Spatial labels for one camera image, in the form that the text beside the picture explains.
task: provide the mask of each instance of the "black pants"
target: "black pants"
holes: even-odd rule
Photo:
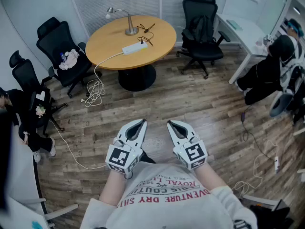
[[[154,162],[153,159],[151,159],[151,158],[149,158],[149,157],[147,156],[147,154],[144,152],[144,150],[143,150],[143,155],[142,155],[140,161],[146,162],[146,163],[156,164],[156,162]]]
[[[251,67],[249,72],[237,80],[242,90],[252,88],[245,96],[246,105],[254,104],[275,91],[281,91],[280,68],[268,59],[262,60],[259,64]]]
[[[21,125],[19,127],[19,136],[22,140],[24,140],[24,129],[23,126]],[[43,138],[39,136],[37,133],[32,132],[31,134],[28,135],[28,146],[30,149],[35,152],[39,150],[40,148],[43,148],[47,150],[48,152],[51,151],[52,149],[52,140],[51,138]]]

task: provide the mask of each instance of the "backpack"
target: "backpack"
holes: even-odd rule
[[[212,43],[213,39],[213,25],[211,20],[206,15],[197,16],[192,19],[189,28],[190,33],[199,43]]]

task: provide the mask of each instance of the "round wooden table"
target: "round wooden table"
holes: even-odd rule
[[[156,70],[151,63],[168,54],[176,43],[176,31],[166,21],[150,16],[132,16],[133,26],[142,24],[153,33],[139,33],[134,36],[125,35],[128,28],[127,17],[114,20],[99,28],[88,40],[86,55],[95,65],[103,60],[122,52],[122,48],[139,42],[138,37],[150,39],[153,46],[147,42],[148,48],[129,54],[118,55],[100,65],[108,70],[119,71],[119,83],[128,91],[142,91],[150,87],[156,79]]]

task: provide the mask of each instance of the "power strip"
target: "power strip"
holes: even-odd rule
[[[122,50],[123,50],[124,55],[129,55],[129,54],[132,54],[134,52],[137,52],[137,51],[140,51],[140,50],[143,50],[146,48],[147,48],[147,43],[138,42],[138,43],[132,44],[130,46],[124,47],[124,48],[122,48]]]
[[[274,160],[274,166],[275,166],[274,169],[275,169],[275,172],[277,173],[280,168],[280,162],[279,162],[278,156],[275,156],[274,159],[275,159]]]

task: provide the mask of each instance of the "white desk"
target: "white desk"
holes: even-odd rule
[[[8,214],[12,222],[13,229],[32,228],[32,222],[38,222],[43,229],[49,229],[49,224],[44,215],[41,215],[11,197],[6,197],[8,204]]]
[[[6,196],[7,204],[8,204],[8,219],[10,221],[10,228],[12,229],[20,229],[20,228],[32,228],[33,223],[39,223],[42,229],[50,229],[50,227],[54,226],[54,223],[48,224],[47,220],[56,218],[63,214],[66,214],[76,208],[78,208],[78,204],[73,204],[68,207],[59,209],[57,211],[51,212],[49,214],[40,214],[25,205],[17,202],[13,198]],[[44,198],[39,199],[29,199],[23,200],[24,203],[38,203],[45,201]]]
[[[235,30],[228,22],[227,20],[234,20],[243,30]],[[221,22],[226,28],[228,28],[240,41],[242,46],[247,51],[247,56],[242,62],[242,64],[238,67],[234,75],[229,80],[229,83],[234,83],[240,73],[244,70],[244,68],[247,66],[248,62],[251,59],[251,56],[256,57],[266,57],[268,55],[268,52],[265,49],[265,46],[257,46],[256,42],[259,40],[259,38],[263,38],[265,36],[264,32],[252,21],[242,19],[236,16],[226,15],[226,14],[217,14],[216,20],[215,20],[215,30],[217,31],[217,27],[219,25],[219,22]]]

